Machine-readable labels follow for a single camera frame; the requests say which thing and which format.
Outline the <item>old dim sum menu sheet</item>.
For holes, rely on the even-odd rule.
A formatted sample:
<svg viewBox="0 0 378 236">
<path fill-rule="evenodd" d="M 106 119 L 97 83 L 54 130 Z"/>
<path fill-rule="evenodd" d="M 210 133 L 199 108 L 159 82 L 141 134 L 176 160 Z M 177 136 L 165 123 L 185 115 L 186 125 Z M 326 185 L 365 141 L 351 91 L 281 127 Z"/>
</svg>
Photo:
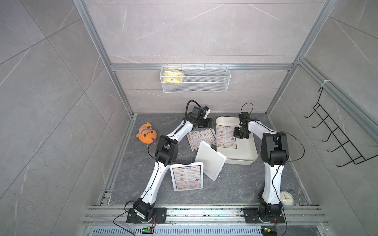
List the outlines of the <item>old dim sum menu sheet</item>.
<svg viewBox="0 0 378 236">
<path fill-rule="evenodd" d="M 192 151 L 198 150 L 202 141 L 205 141 L 209 145 L 215 145 L 217 142 L 215 130 L 213 129 L 190 132 L 189 134 L 187 134 L 187 139 Z"/>
</svg>

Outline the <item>menu holder with menu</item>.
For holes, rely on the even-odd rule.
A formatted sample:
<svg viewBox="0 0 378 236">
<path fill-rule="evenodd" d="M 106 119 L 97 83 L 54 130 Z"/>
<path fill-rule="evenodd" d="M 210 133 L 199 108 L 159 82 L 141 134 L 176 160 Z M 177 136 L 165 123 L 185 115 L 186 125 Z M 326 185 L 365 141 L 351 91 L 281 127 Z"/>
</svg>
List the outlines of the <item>menu holder with menu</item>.
<svg viewBox="0 0 378 236">
<path fill-rule="evenodd" d="M 216 181 L 226 160 L 225 155 L 212 149 L 207 142 L 200 142 L 195 162 L 203 163 L 204 174 L 212 181 Z"/>
</svg>

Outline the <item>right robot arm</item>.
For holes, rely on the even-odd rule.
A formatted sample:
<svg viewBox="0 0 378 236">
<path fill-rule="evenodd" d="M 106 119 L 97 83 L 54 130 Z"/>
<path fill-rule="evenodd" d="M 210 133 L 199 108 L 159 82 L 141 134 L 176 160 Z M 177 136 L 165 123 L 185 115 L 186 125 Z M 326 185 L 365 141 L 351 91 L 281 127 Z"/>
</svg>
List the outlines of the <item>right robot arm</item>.
<svg viewBox="0 0 378 236">
<path fill-rule="evenodd" d="M 260 155 L 265 167 L 265 183 L 261 192 L 258 217 L 263 223 L 277 219 L 283 209 L 280 199 L 281 178 L 289 158 L 287 136 L 274 131 L 258 120 L 250 118 L 248 112 L 239 114 L 239 126 L 234 128 L 233 136 L 248 139 L 253 133 L 262 140 Z"/>
</svg>

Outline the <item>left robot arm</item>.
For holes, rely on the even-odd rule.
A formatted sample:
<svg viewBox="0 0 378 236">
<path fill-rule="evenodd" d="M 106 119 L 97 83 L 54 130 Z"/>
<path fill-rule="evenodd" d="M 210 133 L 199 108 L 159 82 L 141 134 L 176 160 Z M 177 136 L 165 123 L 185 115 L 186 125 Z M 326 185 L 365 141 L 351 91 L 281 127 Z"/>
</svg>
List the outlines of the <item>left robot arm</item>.
<svg viewBox="0 0 378 236">
<path fill-rule="evenodd" d="M 157 140 L 154 155 L 155 165 L 149 182 L 133 204 L 133 210 L 144 221 L 150 221 L 154 216 L 154 205 L 163 178 L 176 161 L 180 141 L 195 127 L 210 127 L 212 120 L 208 118 L 211 110 L 207 107 L 195 106 L 192 112 L 185 113 L 180 125 L 168 135 L 161 135 Z"/>
</svg>

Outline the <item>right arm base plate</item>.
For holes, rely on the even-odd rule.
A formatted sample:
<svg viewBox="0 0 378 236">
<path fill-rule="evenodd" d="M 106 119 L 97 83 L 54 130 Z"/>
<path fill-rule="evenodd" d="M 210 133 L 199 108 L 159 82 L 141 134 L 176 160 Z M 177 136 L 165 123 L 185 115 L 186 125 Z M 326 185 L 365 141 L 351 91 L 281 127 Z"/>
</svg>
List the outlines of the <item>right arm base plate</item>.
<svg viewBox="0 0 378 236">
<path fill-rule="evenodd" d="M 245 207 L 240 211 L 240 216 L 247 224 L 257 223 L 285 223 L 283 213 L 277 210 L 259 209 L 258 207 Z"/>
</svg>

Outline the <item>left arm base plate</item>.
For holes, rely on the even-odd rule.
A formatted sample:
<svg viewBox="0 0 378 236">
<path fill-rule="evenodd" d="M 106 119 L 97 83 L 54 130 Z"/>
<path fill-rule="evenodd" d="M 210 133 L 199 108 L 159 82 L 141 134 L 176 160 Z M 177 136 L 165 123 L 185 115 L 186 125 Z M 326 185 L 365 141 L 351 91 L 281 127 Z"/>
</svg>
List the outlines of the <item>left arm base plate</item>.
<svg viewBox="0 0 378 236">
<path fill-rule="evenodd" d="M 167 217 L 167 208 L 158 207 L 141 214 L 134 208 L 130 208 L 127 216 L 127 223 L 156 223 L 164 224 Z"/>
</svg>

